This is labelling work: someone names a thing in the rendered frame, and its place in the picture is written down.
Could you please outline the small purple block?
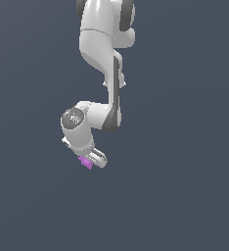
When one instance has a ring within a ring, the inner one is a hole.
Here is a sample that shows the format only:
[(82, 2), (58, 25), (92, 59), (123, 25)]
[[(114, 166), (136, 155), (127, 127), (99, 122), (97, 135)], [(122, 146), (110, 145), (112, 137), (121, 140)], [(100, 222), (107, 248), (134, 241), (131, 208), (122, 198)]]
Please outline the small purple block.
[(79, 156), (78, 160), (80, 161), (80, 163), (85, 166), (88, 170), (91, 170), (93, 167), (93, 163), (88, 160), (87, 158), (83, 157), (83, 156)]

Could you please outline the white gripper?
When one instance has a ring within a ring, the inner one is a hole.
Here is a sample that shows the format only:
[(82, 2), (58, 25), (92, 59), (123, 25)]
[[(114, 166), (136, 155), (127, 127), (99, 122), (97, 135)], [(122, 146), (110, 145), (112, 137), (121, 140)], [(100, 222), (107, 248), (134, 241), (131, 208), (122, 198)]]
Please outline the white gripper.
[(81, 149), (81, 150), (74, 149), (69, 144), (69, 141), (65, 137), (62, 139), (62, 142), (65, 143), (65, 145), (73, 151), (73, 153), (77, 156), (77, 158), (79, 156), (83, 156), (88, 160), (90, 160), (93, 163), (93, 166), (96, 165), (99, 168), (103, 168), (108, 162), (106, 155), (100, 150), (95, 148), (94, 142), (91, 142), (87, 149)]

